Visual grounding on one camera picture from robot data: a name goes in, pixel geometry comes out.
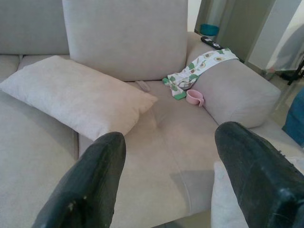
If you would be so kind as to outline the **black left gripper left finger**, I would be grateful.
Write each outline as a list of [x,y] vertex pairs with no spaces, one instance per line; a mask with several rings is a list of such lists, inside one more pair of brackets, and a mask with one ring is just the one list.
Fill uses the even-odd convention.
[[96,139],[59,181],[33,227],[110,227],[125,158],[122,133]]

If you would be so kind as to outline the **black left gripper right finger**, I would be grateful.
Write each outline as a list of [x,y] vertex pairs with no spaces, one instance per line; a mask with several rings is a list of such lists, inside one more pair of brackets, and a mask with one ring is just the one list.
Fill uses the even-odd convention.
[[280,151],[237,122],[221,124],[215,142],[250,228],[304,226],[304,176]]

